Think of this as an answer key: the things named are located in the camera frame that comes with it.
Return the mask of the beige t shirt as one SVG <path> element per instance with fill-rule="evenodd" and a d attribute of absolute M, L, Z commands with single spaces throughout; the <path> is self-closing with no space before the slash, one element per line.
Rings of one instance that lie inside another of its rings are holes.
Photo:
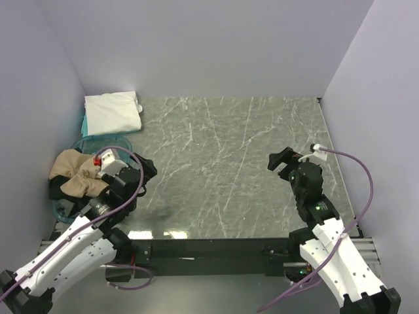
<path fill-rule="evenodd" d="M 67 149 L 55 159 L 48 179 L 67 179 L 59 187 L 67 196 L 95 198 L 108 187 L 108 184 L 100 179 L 99 172 L 100 166 L 94 164 L 93 155 Z"/>

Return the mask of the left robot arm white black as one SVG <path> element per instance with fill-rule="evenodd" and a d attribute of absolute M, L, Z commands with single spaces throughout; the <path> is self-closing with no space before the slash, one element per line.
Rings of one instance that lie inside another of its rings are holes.
<path fill-rule="evenodd" d="M 152 160 L 134 158 L 135 169 L 118 161 L 101 161 L 108 187 L 92 198 L 72 225 L 41 254 L 16 271 L 1 273 L 1 301 L 12 313 L 48 313 L 73 285 L 105 264 L 125 266 L 135 261 L 131 239 L 116 224 L 122 222 L 157 175 Z"/>

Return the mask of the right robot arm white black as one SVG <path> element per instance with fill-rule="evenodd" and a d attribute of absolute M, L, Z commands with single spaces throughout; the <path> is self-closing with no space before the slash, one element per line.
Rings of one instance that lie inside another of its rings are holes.
<path fill-rule="evenodd" d="M 320 164 L 326 162 L 329 153 L 328 148 L 313 144 L 306 155 L 287 147 L 269 156 L 269 170 L 274 171 L 280 164 L 285 164 L 278 175 L 291 185 L 297 211 L 307 225 L 289 234 L 287 253 L 293 260 L 307 262 L 312 271 L 261 306 L 258 312 L 284 298 L 314 288 L 314 278 L 327 285 L 341 313 L 399 311 L 399 293 L 395 288 L 386 287 L 374 274 L 348 234 L 363 215 L 359 214 L 349 226 L 345 226 L 335 206 L 323 193 Z"/>

